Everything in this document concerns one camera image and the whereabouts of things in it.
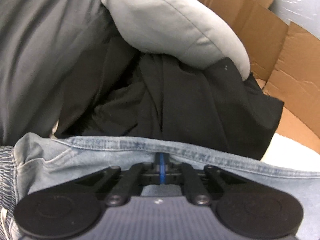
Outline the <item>blue denim pants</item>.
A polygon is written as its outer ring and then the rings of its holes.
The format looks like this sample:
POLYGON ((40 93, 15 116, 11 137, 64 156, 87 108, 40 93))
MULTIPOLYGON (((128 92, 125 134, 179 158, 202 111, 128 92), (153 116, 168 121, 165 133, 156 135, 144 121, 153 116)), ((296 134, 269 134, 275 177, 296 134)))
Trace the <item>blue denim pants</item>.
POLYGON ((196 145, 134 137, 42 138, 24 135, 1 147, 1 239, 19 239, 13 218, 25 195, 117 165, 152 162, 157 152, 196 169, 214 165, 295 196, 304 208, 299 239, 319 239, 319 172, 281 168, 196 145))

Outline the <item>black garment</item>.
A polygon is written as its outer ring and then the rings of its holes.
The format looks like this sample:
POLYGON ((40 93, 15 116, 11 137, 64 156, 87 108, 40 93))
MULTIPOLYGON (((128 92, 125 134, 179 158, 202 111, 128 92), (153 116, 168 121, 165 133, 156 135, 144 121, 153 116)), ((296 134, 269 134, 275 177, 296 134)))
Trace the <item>black garment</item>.
POLYGON ((283 105, 229 58, 199 70, 114 36, 76 61, 55 136, 144 137, 261 159, 283 105))

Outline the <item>cream bear print bedsheet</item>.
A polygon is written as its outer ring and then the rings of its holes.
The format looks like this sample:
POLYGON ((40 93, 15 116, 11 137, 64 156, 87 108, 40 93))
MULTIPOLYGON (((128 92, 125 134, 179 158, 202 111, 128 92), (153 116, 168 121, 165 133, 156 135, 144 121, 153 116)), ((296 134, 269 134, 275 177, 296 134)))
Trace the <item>cream bear print bedsheet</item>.
POLYGON ((261 161, 269 165, 306 172, 319 172, 319 154, 275 133, 261 161))

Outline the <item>grey neck pillow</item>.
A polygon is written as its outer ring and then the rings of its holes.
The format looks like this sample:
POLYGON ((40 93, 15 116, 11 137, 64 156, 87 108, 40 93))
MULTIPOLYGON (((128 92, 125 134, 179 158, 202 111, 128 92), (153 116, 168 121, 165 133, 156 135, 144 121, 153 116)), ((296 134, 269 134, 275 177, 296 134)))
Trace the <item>grey neck pillow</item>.
POLYGON ((232 28, 198 0, 101 0, 122 38, 134 48, 168 54, 205 69, 228 57, 243 80, 249 57, 232 28))

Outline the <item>brown cardboard sheet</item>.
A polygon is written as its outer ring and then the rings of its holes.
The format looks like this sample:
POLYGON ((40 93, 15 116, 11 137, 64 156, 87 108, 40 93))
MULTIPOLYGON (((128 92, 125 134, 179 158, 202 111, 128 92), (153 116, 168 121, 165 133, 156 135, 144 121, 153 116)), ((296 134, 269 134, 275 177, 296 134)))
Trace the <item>brown cardboard sheet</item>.
POLYGON ((278 134, 319 151, 319 39, 270 9, 274 0, 198 0, 244 44, 265 94, 284 102, 278 134))

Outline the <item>dark grey pillow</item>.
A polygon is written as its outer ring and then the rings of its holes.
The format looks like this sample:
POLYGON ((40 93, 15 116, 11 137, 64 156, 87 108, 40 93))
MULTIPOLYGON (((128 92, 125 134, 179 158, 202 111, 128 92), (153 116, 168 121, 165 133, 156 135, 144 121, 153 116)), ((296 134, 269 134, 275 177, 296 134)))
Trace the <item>dark grey pillow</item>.
POLYGON ((1 144, 50 134, 80 54, 110 32, 101 0, 1 0, 1 144))

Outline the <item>grey wrapped mattress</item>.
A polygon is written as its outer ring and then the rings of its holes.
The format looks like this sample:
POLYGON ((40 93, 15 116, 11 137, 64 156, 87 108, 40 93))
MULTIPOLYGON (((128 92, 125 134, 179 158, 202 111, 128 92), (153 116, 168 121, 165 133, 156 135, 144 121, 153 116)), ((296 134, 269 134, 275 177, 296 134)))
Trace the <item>grey wrapped mattress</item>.
POLYGON ((284 22, 295 22, 319 37, 319 0, 274 0, 269 9, 284 22))

